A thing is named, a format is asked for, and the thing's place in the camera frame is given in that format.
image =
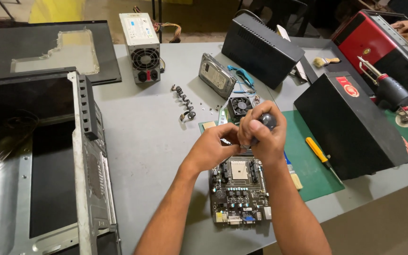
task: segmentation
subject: motherboard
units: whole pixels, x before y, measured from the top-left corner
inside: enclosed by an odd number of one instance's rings
[[[251,153],[230,157],[209,170],[209,188],[214,223],[240,225],[272,219],[262,163]]]

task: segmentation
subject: gray table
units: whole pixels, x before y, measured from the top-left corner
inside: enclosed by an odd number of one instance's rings
[[[95,101],[105,122],[117,221],[125,255],[133,252],[178,166],[200,136],[198,123],[218,119],[217,112],[209,108],[222,105],[225,100],[201,81],[198,70],[204,52],[212,54],[223,65],[237,66],[220,53],[222,46],[223,43],[161,44],[161,56],[166,62],[161,81],[136,85],[125,46],[115,45],[122,83],[94,87]],[[308,60],[312,61],[317,54],[317,49],[306,49]],[[274,100],[282,111],[292,110],[293,101],[309,86],[288,77],[282,86],[271,90],[254,80],[262,101]],[[173,84],[183,88],[195,107],[196,118],[186,124],[179,120],[185,107],[176,93],[170,91]],[[345,190],[306,203],[319,222],[408,186],[408,164],[344,181],[344,184]],[[208,192],[208,176],[203,172],[193,190],[182,254],[243,255],[275,242],[269,222],[251,228],[214,225]]]

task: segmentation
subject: yellow screwdriver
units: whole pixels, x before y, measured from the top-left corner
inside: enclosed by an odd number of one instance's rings
[[[314,151],[314,154],[316,154],[316,156],[320,159],[320,161],[324,163],[324,165],[337,177],[338,181],[344,186],[343,182],[341,181],[341,179],[338,177],[338,175],[335,173],[332,166],[330,165],[330,162],[328,161],[327,157],[325,157],[325,155],[319,149],[317,144],[313,141],[313,138],[307,137],[305,141],[311,147],[311,149]]]

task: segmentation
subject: wooden brush handle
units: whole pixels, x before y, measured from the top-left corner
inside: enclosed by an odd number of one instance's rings
[[[338,58],[334,58],[334,59],[327,59],[325,58],[329,63],[339,63],[341,60]]]

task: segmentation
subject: white sticker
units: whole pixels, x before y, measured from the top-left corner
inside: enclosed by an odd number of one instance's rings
[[[221,75],[217,70],[211,67],[208,63],[203,63],[201,67],[201,74],[204,75],[211,83],[215,84],[219,89],[224,88],[226,84],[226,78]]]
[[[150,20],[147,18],[126,18],[128,37],[130,39],[149,39],[153,38],[155,33],[150,29]]]

